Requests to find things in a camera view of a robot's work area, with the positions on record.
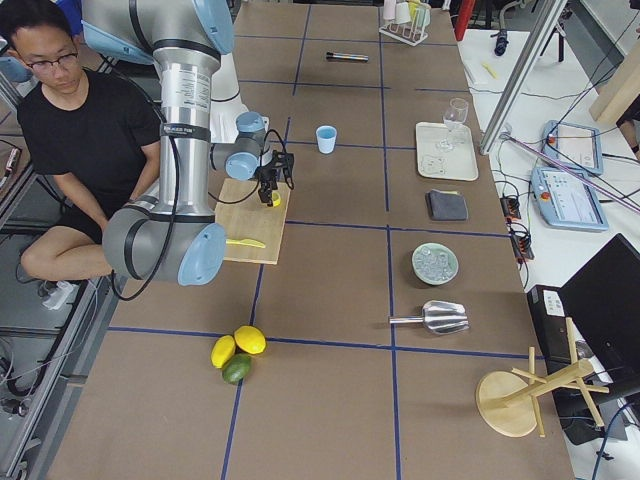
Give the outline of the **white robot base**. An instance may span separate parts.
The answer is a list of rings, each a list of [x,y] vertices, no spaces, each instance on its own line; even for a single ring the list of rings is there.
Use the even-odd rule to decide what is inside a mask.
[[[236,119],[248,111],[241,98],[234,57],[221,56],[220,68],[211,78],[210,131],[213,143],[233,143],[238,135]]]

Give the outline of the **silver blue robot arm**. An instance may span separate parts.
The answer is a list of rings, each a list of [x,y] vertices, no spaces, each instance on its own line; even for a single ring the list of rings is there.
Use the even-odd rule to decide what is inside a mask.
[[[218,273],[226,234],[209,205],[211,169],[247,181],[270,203],[294,158],[272,147],[267,120],[241,101],[234,28],[224,1],[88,1],[88,45],[151,65],[161,86],[158,180],[111,218],[103,236],[113,271],[137,280],[202,285]]]

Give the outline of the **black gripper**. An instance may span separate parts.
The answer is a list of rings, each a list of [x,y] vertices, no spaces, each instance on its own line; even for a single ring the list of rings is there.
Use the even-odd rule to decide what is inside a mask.
[[[293,168],[295,157],[293,153],[270,150],[271,159],[265,165],[260,165],[255,171],[255,177],[259,182],[259,197],[262,203],[269,206],[278,205],[278,175],[282,174],[285,184],[293,190]]]

